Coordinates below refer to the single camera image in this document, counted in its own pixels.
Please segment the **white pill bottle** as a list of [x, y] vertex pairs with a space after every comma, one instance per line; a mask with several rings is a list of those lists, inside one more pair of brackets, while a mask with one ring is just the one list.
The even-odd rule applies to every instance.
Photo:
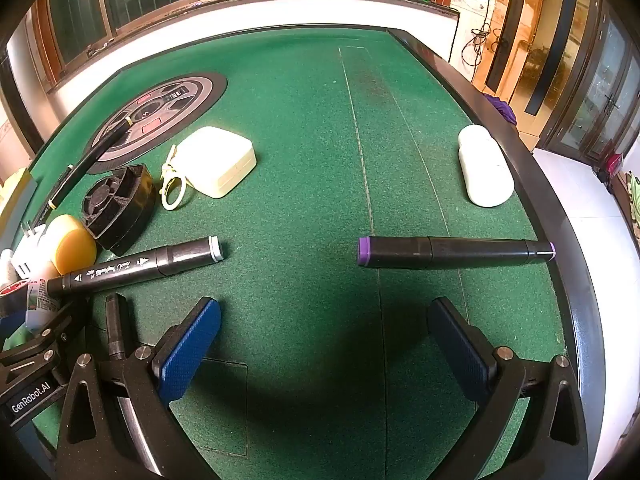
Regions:
[[25, 325], [31, 333], [40, 332], [60, 310], [60, 303], [48, 293], [45, 278], [29, 281], [26, 288]]

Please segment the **white power adapter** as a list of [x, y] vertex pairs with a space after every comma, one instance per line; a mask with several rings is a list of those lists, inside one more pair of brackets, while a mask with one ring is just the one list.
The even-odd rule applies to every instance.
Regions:
[[27, 229], [15, 248], [11, 264], [20, 278], [29, 278], [35, 271], [46, 229], [44, 224]]

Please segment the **black marker grey cap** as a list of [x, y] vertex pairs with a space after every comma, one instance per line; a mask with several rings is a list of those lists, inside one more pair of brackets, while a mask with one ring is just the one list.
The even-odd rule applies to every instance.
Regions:
[[81, 292], [100, 292], [134, 283], [167, 278], [224, 260], [218, 237], [206, 236], [175, 245], [137, 252], [47, 281], [47, 294], [63, 298]]

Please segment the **yellow round sponge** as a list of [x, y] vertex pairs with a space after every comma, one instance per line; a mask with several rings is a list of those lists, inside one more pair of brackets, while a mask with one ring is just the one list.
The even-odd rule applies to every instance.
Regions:
[[96, 242], [85, 226], [70, 214], [54, 218], [38, 245], [37, 278], [88, 268], [96, 262]]

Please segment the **black cooling fan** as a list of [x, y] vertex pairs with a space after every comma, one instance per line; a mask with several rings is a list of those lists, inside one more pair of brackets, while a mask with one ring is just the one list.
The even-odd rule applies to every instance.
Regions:
[[82, 221], [103, 249], [123, 256], [149, 223], [155, 202], [148, 168], [126, 166], [90, 188], [81, 205]]

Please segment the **white oval case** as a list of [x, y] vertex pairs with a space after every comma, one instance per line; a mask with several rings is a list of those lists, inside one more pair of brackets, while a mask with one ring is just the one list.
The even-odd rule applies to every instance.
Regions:
[[469, 200], [492, 208], [505, 203], [515, 184], [502, 149], [489, 131], [468, 125], [458, 135], [458, 156]]

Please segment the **cream earbud case with ring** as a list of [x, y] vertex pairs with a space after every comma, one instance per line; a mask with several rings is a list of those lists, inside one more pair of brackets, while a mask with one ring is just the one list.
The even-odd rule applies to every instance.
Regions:
[[256, 166], [251, 140], [218, 127], [203, 127], [174, 144], [160, 178], [160, 200], [166, 210], [179, 207], [190, 186], [210, 198], [221, 198]]

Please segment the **black electrical tape roll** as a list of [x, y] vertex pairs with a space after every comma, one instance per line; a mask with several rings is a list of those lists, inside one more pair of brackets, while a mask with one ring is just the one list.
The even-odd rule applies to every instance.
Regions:
[[29, 280], [21, 280], [0, 290], [0, 318], [24, 312], [27, 307]]

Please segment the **yellow cardboard box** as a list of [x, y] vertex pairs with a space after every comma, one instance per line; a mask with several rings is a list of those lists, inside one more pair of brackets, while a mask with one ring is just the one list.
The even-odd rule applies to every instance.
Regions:
[[1, 187], [0, 248], [10, 248], [21, 218], [37, 188], [27, 168], [11, 174]]

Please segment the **black marker yellow caps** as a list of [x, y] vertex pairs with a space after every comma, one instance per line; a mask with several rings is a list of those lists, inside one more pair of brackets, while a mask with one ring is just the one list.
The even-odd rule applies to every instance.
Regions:
[[55, 205], [52, 205], [54, 196], [61, 188], [62, 184], [65, 182], [67, 177], [72, 173], [74, 169], [73, 165], [68, 165], [58, 180], [55, 182], [55, 185], [52, 186], [51, 191], [48, 193], [46, 200], [42, 204], [42, 206], [38, 209], [35, 217], [32, 219], [32, 222], [29, 225], [34, 228], [35, 226], [41, 226], [44, 222], [46, 222], [48, 215], [55, 208]]

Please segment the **black marker on centre panel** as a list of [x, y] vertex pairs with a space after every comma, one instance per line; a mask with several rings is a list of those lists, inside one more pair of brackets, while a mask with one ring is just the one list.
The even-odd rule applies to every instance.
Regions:
[[82, 159], [74, 166], [72, 173], [67, 177], [61, 188], [54, 196], [52, 205], [58, 208], [58, 205], [64, 200], [64, 197], [70, 192], [70, 190], [77, 184], [82, 176], [92, 167], [92, 165], [125, 133], [127, 133], [134, 122], [130, 116], [125, 116], [122, 120], [114, 125], [113, 128], [107, 131], [102, 136], [101, 140], [90, 148], [87, 154], [82, 156]]

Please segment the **round grey table centre panel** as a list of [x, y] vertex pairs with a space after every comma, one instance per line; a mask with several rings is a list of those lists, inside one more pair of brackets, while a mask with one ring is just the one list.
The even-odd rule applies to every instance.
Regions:
[[228, 79], [223, 74], [199, 72], [175, 76], [142, 91], [105, 119], [93, 133], [86, 153], [125, 117], [134, 122], [88, 173], [102, 174], [126, 166], [154, 150], [206, 113], [222, 97], [227, 86]]

